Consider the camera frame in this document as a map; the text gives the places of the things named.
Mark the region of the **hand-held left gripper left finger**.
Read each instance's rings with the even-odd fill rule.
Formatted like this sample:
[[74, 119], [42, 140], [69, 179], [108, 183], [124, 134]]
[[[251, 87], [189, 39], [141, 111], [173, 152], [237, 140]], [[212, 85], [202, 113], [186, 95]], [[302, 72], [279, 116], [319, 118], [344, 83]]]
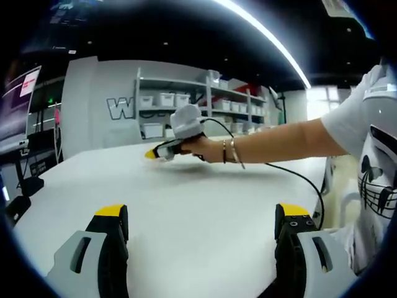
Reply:
[[98, 210], [54, 254], [46, 282], [60, 297], [128, 297], [128, 209]]

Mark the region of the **person's right hand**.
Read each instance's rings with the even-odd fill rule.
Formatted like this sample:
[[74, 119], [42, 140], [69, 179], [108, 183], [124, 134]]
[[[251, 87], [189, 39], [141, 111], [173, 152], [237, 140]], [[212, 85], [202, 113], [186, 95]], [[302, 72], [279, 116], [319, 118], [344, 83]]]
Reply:
[[201, 136], [181, 143], [182, 154], [201, 156], [207, 163], [223, 162], [223, 142]]

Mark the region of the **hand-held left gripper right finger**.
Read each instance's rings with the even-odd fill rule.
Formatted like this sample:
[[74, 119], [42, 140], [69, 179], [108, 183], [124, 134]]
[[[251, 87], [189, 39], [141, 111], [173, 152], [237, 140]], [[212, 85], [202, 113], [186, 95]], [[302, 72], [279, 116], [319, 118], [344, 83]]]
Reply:
[[274, 238], [281, 297], [341, 297], [356, 281], [345, 249], [304, 208], [277, 204]]

